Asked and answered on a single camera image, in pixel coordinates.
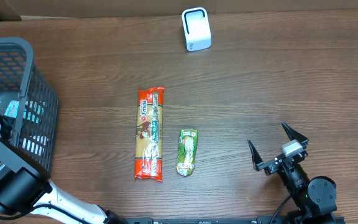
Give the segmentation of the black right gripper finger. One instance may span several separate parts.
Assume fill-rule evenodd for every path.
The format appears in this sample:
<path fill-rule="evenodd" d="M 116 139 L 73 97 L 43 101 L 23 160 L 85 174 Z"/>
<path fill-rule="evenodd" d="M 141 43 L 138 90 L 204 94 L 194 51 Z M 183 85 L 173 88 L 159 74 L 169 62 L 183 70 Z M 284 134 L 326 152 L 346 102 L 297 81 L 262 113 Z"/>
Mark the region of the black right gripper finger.
<path fill-rule="evenodd" d="M 260 167 L 264 164 L 261 156 L 259 155 L 259 153 L 257 152 L 255 146 L 253 145 L 253 143 L 251 142 L 250 139 L 247 140 L 249 148 L 250 148 L 250 153 L 251 153 L 251 157 L 252 157 L 252 163 L 254 166 L 255 170 L 259 170 Z"/>
<path fill-rule="evenodd" d="M 309 139 L 301 133 L 295 131 L 286 122 L 282 121 L 282 127 L 291 141 L 297 140 L 302 146 L 308 145 Z"/>

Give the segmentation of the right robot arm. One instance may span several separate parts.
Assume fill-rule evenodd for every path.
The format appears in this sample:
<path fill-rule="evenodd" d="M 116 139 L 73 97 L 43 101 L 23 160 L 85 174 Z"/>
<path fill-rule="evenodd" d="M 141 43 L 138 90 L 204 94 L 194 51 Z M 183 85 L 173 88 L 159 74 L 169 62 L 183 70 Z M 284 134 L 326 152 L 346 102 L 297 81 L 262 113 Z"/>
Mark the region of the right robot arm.
<path fill-rule="evenodd" d="M 336 218 L 336 183 L 326 176 L 310 179 L 300 162 L 308 156 L 309 139 L 282 122 L 289 142 L 281 146 L 282 153 L 264 162 L 256 147 L 248 140 L 252 163 L 256 171 L 263 170 L 267 176 L 278 174 L 289 196 L 279 205 L 270 223 L 344 223 Z"/>

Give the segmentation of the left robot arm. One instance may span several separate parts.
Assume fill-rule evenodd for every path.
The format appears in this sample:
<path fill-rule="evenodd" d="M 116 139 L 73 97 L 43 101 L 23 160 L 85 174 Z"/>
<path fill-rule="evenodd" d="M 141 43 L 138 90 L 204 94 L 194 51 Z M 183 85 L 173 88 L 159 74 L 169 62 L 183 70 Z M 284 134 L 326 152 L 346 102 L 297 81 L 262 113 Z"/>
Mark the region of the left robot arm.
<path fill-rule="evenodd" d="M 34 214 L 62 223 L 124 223 L 114 212 L 58 188 L 45 168 L 7 141 L 11 130 L 0 114 L 0 220 Z"/>

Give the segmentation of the green drink pouch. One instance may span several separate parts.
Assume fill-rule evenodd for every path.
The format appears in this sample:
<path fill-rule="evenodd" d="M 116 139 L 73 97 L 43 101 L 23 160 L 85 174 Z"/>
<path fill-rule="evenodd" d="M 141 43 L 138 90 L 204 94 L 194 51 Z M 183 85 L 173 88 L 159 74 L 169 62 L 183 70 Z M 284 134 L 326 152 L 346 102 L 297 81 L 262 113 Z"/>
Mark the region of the green drink pouch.
<path fill-rule="evenodd" d="M 198 145 L 198 131 L 196 129 L 182 129 L 179 135 L 177 150 L 177 172 L 190 176 L 195 169 L 195 158 Z"/>

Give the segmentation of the teal snack bar packet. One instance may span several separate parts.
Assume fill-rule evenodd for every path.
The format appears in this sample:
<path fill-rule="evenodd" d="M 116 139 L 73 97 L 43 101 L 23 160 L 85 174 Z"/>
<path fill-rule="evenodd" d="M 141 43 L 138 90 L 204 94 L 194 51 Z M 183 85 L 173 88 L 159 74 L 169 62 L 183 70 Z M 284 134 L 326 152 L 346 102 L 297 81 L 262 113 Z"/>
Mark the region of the teal snack bar packet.
<path fill-rule="evenodd" d="M 12 100 L 4 112 L 4 117 L 6 117 L 7 122 L 12 126 L 16 123 L 19 107 L 20 102 Z M 26 101 L 23 118 L 31 123 L 39 124 L 41 122 L 41 117 L 45 113 L 45 108 L 47 107 L 48 104 L 46 104 L 46 102 L 36 103 L 35 101 Z"/>

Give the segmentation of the orange San Remo pasta packet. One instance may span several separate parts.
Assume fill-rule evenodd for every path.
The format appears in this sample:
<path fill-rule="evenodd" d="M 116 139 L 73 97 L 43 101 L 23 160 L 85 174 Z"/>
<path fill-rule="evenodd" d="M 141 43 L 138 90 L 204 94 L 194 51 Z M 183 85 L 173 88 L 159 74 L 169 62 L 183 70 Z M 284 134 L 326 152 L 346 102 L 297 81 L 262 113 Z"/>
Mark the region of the orange San Remo pasta packet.
<path fill-rule="evenodd" d="M 155 86 L 139 90 L 135 131 L 136 179 L 154 179 L 162 176 L 162 123 L 165 87 Z"/>

